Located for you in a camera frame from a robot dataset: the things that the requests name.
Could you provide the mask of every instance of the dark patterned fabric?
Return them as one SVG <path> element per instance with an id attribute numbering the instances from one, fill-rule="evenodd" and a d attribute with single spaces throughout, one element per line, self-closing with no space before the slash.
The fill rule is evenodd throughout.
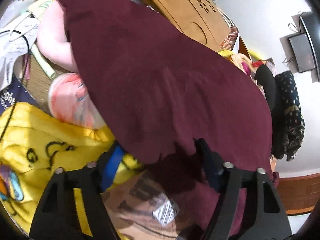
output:
<path id="1" fill-rule="evenodd" d="M 280 89 L 282 103 L 284 106 L 284 152 L 287 154 L 287 161 L 292 161 L 301 147 L 305 123 L 301 114 L 301 106 L 292 72 L 286 71 L 275 76 L 276 84 Z"/>

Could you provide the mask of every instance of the label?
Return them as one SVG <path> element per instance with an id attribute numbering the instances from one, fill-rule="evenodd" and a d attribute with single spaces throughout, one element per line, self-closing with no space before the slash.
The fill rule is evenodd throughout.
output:
<path id="1" fill-rule="evenodd" d="M 173 200 L 168 199 L 168 201 L 155 210 L 152 215 L 163 227 L 165 227 L 175 219 L 178 213 L 178 205 Z"/>

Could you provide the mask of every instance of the maroon cloth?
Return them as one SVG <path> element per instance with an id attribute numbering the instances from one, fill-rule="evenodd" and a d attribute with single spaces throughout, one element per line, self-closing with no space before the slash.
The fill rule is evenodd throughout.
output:
<path id="1" fill-rule="evenodd" d="M 262 167 L 273 178 L 270 110 L 241 70 L 143 5 L 59 2 L 80 75 L 105 122 L 202 228 L 219 194 L 202 176 L 193 138 L 205 138 L 238 168 Z M 242 191 L 231 234 L 245 198 Z"/>

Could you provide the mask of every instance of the wooden cabinet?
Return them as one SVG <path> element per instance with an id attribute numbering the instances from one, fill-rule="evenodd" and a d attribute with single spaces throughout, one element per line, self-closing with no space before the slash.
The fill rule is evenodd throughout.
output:
<path id="1" fill-rule="evenodd" d="M 287 214 L 311 212 L 320 198 L 320 173 L 280 179 L 277 190 Z"/>

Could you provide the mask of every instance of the pink pillow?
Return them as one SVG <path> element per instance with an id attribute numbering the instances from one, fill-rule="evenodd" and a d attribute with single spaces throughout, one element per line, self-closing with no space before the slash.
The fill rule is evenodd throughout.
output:
<path id="1" fill-rule="evenodd" d="M 64 29 L 65 8 L 54 0 L 44 13 L 38 31 L 37 45 L 41 53 L 53 63 L 78 72 L 71 43 L 67 41 Z"/>

